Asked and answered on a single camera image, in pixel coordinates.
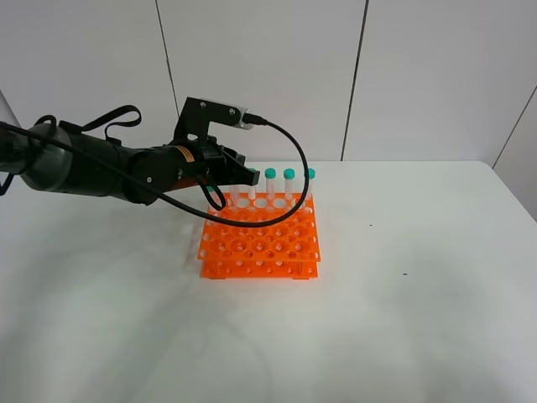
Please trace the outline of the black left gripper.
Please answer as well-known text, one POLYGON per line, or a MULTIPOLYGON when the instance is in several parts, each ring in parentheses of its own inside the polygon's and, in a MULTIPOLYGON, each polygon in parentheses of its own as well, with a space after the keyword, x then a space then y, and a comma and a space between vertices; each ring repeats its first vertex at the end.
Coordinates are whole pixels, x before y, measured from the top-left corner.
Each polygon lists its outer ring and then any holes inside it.
POLYGON ((137 149, 128 160, 128 174, 162 193, 193 186, 256 186, 259 172, 245 157, 219 145, 211 136, 205 144, 187 141, 137 149))

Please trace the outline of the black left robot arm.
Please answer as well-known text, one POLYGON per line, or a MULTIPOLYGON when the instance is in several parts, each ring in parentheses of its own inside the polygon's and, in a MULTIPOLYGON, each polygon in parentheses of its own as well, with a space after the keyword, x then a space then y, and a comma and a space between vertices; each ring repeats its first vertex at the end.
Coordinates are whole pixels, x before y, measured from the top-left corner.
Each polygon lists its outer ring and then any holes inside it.
POLYGON ((149 148, 129 148, 109 135, 99 139, 89 134, 97 128, 134 127, 139 118, 121 117, 137 111, 126 105, 85 125, 46 115, 29 130, 2 123, 1 170, 8 177, 1 191, 19 176, 36 191, 150 205, 159 193, 192 186, 258 184, 259 175, 246 167, 245 156, 209 134, 211 123, 247 129, 246 108, 189 97, 172 140, 149 148))

